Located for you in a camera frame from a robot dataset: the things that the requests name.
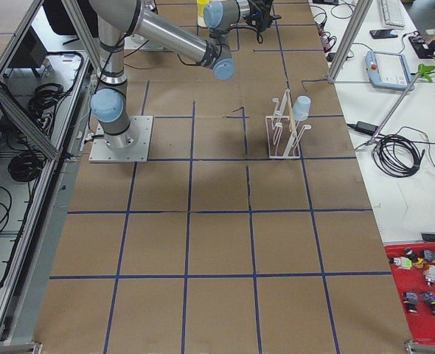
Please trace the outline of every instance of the green object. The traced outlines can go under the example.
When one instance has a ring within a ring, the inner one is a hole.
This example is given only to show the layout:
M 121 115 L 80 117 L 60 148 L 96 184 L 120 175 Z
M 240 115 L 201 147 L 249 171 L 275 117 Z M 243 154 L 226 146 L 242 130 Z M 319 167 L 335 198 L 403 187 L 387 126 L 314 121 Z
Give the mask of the green object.
M 429 73 L 431 73 L 434 69 L 434 65 L 419 64 L 419 66 L 417 67 L 417 73 L 420 77 L 425 77 L 429 83 L 432 83 L 432 77 L 429 76 Z

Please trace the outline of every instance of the red tray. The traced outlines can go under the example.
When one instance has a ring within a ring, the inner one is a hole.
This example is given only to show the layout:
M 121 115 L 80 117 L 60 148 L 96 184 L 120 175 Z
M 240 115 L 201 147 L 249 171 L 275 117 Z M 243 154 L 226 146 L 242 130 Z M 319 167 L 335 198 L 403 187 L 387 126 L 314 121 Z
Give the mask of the red tray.
M 434 242 L 386 246 L 385 251 L 388 257 L 405 257 L 406 255 L 403 249 L 406 247 L 409 247 L 418 254 L 425 249 L 435 251 Z M 391 264 L 391 272 L 396 282 L 401 303 L 403 303 L 403 293 L 406 291 L 414 292 L 419 297 L 417 313 L 408 313 L 405 305 L 402 304 L 406 319 L 408 320 L 409 330 L 414 340 L 419 344 L 435 345 L 435 316 L 431 313 L 428 305 L 422 301 L 420 296 L 420 294 L 425 291 L 432 291 L 435 295 L 435 284 L 429 287 L 424 280 L 422 271 L 423 269 L 417 269 L 415 267 L 411 270 L 398 269 L 397 266 Z

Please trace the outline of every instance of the blue and white device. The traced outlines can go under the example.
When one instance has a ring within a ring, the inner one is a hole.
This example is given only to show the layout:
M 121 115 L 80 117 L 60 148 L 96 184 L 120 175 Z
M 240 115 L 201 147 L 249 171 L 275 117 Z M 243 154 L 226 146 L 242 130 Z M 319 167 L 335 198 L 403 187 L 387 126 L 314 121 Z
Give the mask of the blue and white device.
M 374 87 L 404 90 L 413 80 L 403 54 L 370 50 L 366 53 L 365 64 L 370 83 Z

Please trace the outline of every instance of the black phone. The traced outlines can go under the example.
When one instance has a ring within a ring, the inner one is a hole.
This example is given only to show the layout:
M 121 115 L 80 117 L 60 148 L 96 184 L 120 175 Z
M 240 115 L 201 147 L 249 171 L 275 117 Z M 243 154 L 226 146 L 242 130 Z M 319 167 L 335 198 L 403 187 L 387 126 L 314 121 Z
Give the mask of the black phone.
M 372 35 L 373 39 L 396 38 L 397 32 L 395 29 L 372 29 L 370 35 Z

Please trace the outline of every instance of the white keyboard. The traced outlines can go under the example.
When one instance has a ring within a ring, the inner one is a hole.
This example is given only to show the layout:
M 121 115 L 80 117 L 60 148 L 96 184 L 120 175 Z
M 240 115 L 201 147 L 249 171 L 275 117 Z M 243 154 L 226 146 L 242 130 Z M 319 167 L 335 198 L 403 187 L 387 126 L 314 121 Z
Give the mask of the white keyboard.
M 389 28 L 404 28 L 403 5 L 400 0 L 380 0 L 383 21 Z

